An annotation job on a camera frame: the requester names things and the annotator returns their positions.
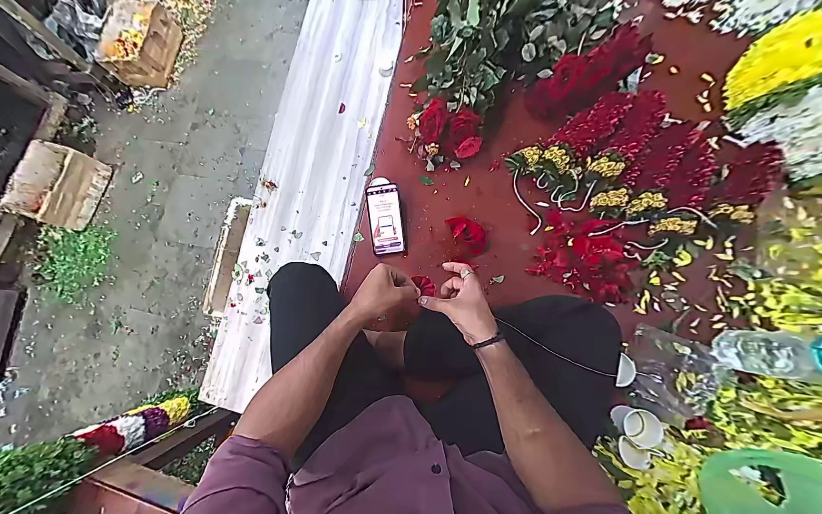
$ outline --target plastic bottle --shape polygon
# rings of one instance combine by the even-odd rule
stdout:
[[[714,339],[713,355],[739,371],[822,383],[822,336],[726,330]]]

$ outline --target smartphone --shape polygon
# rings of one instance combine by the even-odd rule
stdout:
[[[389,183],[366,189],[366,211],[370,214],[372,252],[376,255],[405,251],[405,230],[398,186]]]

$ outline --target wooden box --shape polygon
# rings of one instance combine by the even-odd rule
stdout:
[[[112,173],[109,166],[77,150],[34,140],[8,179],[0,210],[84,230]]]
[[[183,29],[164,6],[118,0],[109,7],[95,58],[130,86],[165,88],[182,43]]]

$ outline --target flower stall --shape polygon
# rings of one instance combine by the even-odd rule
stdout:
[[[409,206],[409,251],[358,243],[346,292],[393,260],[429,290],[456,260],[496,306],[607,306],[639,378],[596,453],[633,512],[718,511],[706,484],[732,459],[821,474],[822,384],[639,348],[648,326],[699,362],[726,330],[822,335],[822,2],[568,5],[412,8],[375,169]],[[625,412],[660,439],[638,444]],[[768,465],[739,469],[795,502]]]

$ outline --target white marble slab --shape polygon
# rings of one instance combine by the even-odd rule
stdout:
[[[402,0],[311,0],[262,165],[262,177],[278,189],[257,187],[237,259],[244,272],[231,287],[199,395],[204,402],[242,413],[271,377],[268,298],[256,292],[271,274],[304,261],[322,265],[336,282],[343,277],[402,17]],[[246,275],[255,282],[247,284]]]

